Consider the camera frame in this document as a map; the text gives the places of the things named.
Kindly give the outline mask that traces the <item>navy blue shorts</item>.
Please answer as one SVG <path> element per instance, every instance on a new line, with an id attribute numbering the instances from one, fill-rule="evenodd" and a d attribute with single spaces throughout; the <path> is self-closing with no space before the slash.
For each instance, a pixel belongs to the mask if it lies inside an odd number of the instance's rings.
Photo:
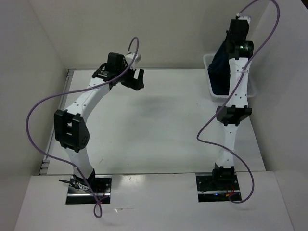
<path id="1" fill-rule="evenodd" d="M 230 90 L 230 65 L 225 41 L 222 42 L 207 70 L 213 93 L 228 96 Z"/>

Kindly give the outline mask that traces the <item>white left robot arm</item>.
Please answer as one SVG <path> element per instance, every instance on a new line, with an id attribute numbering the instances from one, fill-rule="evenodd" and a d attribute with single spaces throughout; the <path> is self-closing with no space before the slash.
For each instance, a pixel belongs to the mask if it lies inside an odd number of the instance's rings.
<path id="1" fill-rule="evenodd" d="M 139 70 L 138 77 L 134 77 L 135 65 L 140 60 L 141 55 L 138 53 L 109 53 L 107 62 L 92 74 L 89 91 L 83 92 L 66 109 L 54 113 L 55 139 L 74 164 L 72 179 L 68 181 L 72 187 L 87 193 L 97 189 L 95 170 L 90 164 L 86 148 L 90 140 L 86 122 L 95 106 L 117 83 L 133 90 L 144 88 L 144 70 Z"/>

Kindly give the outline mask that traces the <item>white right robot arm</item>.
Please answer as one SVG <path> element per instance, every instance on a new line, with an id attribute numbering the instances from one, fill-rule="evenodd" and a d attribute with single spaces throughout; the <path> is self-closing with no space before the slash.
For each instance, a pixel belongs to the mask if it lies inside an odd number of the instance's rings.
<path id="1" fill-rule="evenodd" d="M 224 141 L 212 171 L 211 184 L 219 190 L 230 189 L 235 181 L 233 152 L 240 123 L 252 113 L 248 105 L 247 88 L 250 59 L 254 44 L 247 40 L 251 18 L 236 16 L 230 22 L 225 41 L 215 55 L 209 73 L 216 83 L 228 86 L 228 97 L 216 110 L 216 120 L 224 129 Z"/>

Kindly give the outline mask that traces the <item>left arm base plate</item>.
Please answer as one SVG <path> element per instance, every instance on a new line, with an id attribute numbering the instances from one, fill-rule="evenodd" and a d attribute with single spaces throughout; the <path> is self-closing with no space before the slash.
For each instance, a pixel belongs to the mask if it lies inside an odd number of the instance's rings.
<path id="1" fill-rule="evenodd" d="M 96 204 L 92 193 L 89 189 L 80 186 L 74 186 L 71 183 L 74 178 L 71 176 L 70 181 L 60 180 L 63 183 L 68 184 L 68 191 L 66 195 L 66 205 L 89 205 Z M 112 177 L 97 175 L 96 176 L 96 185 L 93 188 L 95 195 L 99 199 L 101 204 L 110 204 L 111 201 L 111 186 L 112 186 Z"/>

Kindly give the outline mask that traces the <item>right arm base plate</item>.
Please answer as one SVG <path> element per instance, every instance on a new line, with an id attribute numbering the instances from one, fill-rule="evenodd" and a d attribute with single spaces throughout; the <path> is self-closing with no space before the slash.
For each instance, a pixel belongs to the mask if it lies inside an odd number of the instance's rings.
<path id="1" fill-rule="evenodd" d="M 198 202 L 225 202 L 231 198 L 233 201 L 241 201 L 240 187 L 237 176 L 231 180 L 214 180 L 212 174 L 196 174 Z"/>

